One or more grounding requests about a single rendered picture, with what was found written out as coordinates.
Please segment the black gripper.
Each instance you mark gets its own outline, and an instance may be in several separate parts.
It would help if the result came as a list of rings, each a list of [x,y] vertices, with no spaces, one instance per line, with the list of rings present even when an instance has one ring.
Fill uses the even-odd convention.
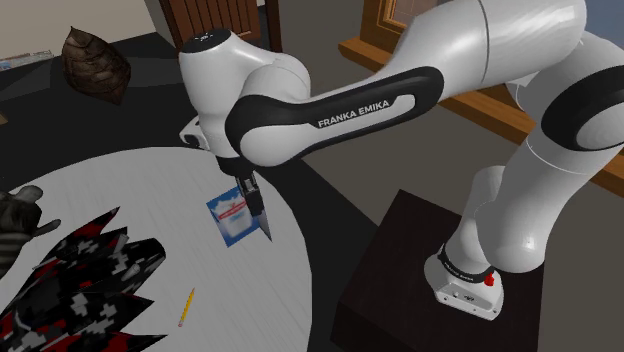
[[[264,204],[260,189],[254,177],[255,165],[244,157],[216,157],[220,170],[236,178],[238,188],[244,197],[252,216],[260,216],[264,211]]]

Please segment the blue and white box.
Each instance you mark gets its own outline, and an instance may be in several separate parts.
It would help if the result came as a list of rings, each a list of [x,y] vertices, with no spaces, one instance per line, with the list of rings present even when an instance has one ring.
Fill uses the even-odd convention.
[[[272,240],[263,214],[251,213],[238,187],[213,198],[206,206],[227,247],[233,246],[255,230],[261,230],[269,240]]]

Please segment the yellow pencil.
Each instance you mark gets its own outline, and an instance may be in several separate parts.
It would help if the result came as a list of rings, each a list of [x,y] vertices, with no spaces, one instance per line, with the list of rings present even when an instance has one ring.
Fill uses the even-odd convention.
[[[179,322],[178,322],[178,327],[180,327],[180,328],[183,327],[183,325],[184,325],[186,316],[187,316],[188,311],[189,311],[189,307],[192,304],[192,301],[193,301],[193,298],[194,298],[195,290],[196,290],[196,288],[193,287],[192,290],[190,291],[189,295],[188,295],[188,298],[187,298],[186,302],[185,302],[185,306],[183,308],[182,314],[181,314]]]

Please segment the dark robot stand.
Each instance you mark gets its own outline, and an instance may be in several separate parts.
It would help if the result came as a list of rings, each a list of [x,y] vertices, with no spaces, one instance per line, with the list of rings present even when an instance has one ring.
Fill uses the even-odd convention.
[[[399,191],[340,297],[332,341],[345,352],[538,352],[543,268],[503,275],[493,321],[436,300],[424,263],[459,220]]]

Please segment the brown wooden door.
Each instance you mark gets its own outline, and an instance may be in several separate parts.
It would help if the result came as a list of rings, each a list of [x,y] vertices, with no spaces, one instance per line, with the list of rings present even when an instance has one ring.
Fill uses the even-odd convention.
[[[172,45],[179,51],[197,34],[215,28],[232,30],[241,39],[282,51],[278,0],[158,0],[168,26]]]

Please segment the black red camouflage toy jet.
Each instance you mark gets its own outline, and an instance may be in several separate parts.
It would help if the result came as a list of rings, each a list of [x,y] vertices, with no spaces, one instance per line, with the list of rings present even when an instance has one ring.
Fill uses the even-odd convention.
[[[166,259],[155,238],[106,232],[116,208],[47,253],[0,313],[0,352],[143,352],[163,334],[123,329],[153,301],[136,294]]]

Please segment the brown bean bag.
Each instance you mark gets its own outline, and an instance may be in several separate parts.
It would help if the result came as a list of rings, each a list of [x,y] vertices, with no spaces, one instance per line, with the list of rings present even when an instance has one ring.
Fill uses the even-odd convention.
[[[84,95],[122,103],[131,78],[129,61],[100,37],[72,27],[61,52],[68,85]]]

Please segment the grey figure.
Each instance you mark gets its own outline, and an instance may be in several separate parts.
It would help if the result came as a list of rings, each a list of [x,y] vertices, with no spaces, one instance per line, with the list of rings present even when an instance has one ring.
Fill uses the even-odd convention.
[[[42,196],[43,190],[35,185],[24,186],[16,194],[0,191],[0,279],[26,243],[60,226],[60,219],[39,225],[42,210],[37,201]]]

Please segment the wooden framed window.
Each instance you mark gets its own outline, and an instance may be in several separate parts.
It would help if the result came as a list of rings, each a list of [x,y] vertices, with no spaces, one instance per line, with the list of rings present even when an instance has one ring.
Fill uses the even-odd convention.
[[[376,72],[389,60],[402,31],[438,0],[364,0],[360,34],[339,44],[343,57]],[[440,105],[516,144],[535,126],[503,85],[448,98]],[[592,181],[624,197],[624,151]]]

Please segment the flat pale book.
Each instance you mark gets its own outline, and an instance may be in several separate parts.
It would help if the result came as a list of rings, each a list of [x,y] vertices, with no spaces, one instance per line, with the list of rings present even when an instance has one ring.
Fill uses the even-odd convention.
[[[46,61],[54,58],[54,54],[50,50],[24,53],[21,55],[0,59],[0,71],[6,71],[20,66]]]

